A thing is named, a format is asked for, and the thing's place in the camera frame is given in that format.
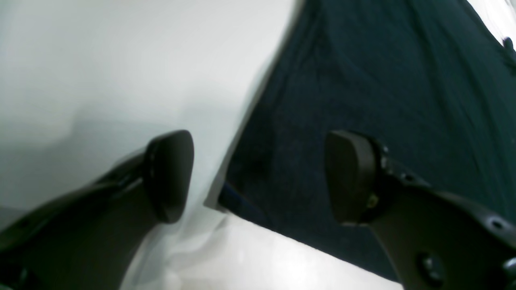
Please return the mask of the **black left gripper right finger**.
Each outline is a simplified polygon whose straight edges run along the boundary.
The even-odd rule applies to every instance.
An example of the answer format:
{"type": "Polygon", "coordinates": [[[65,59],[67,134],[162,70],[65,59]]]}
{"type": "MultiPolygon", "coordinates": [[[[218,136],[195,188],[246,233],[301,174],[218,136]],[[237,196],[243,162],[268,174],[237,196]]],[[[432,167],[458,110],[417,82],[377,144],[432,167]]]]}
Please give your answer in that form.
{"type": "Polygon", "coordinates": [[[515,226],[492,210],[439,191],[350,131],[325,138],[334,219],[367,226],[405,290],[514,290],[515,226]]]}

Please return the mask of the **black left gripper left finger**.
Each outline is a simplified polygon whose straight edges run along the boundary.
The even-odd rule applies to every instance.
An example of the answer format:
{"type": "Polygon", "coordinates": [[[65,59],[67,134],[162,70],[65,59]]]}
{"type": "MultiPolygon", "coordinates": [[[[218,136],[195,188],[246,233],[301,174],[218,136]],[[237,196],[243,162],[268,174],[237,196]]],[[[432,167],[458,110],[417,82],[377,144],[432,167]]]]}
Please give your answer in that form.
{"type": "Polygon", "coordinates": [[[184,213],[195,148],[187,130],[1,229],[2,290],[118,290],[147,234],[184,213]]]}

